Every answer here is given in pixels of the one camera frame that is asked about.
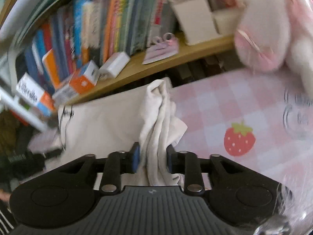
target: silver screw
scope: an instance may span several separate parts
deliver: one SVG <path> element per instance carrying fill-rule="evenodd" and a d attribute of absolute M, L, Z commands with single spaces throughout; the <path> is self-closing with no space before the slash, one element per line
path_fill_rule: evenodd
<path fill-rule="evenodd" d="M 187 189 L 190 192 L 198 193 L 202 191 L 203 187 L 199 184 L 190 184 Z"/>
<path fill-rule="evenodd" d="M 113 184 L 105 184 L 104 186 L 101 187 L 101 190 L 106 192 L 106 193 L 113 193 L 115 192 L 117 187 Z"/>

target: ribbed gray panel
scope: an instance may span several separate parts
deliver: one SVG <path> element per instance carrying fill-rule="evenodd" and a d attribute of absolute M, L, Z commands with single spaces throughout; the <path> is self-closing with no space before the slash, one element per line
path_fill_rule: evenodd
<path fill-rule="evenodd" d="M 83 220 L 54 230 L 20 225 L 12 235 L 251 235 L 222 222 L 200 197 L 173 187 L 126 187 Z"/>

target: red strawberry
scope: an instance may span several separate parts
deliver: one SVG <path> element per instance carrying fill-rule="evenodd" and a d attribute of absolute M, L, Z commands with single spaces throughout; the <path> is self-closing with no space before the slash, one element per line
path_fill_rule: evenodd
<path fill-rule="evenodd" d="M 228 154 L 241 156 L 248 153 L 255 144 L 255 136 L 252 128 L 241 124 L 232 123 L 232 127 L 227 129 L 224 138 L 224 146 Z"/>

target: white tube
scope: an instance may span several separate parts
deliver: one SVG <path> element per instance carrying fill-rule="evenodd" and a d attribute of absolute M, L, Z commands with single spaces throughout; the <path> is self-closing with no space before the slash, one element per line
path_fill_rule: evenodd
<path fill-rule="evenodd" d="M 28 112 L 22 105 L 16 102 L 12 96 L 10 96 L 2 87 L 0 87 L 1 102 L 8 108 L 18 114 L 26 122 L 34 126 L 37 130 L 44 132 L 48 129 L 48 125 L 42 122 L 34 114 Z"/>

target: row of books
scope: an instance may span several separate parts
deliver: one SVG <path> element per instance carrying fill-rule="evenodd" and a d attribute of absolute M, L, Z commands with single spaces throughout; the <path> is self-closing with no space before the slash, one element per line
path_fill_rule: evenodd
<path fill-rule="evenodd" d="M 101 67 L 115 52 L 133 55 L 175 24 L 166 0 L 73 0 L 36 31 L 24 52 L 28 73 L 53 94 L 90 60 Z"/>

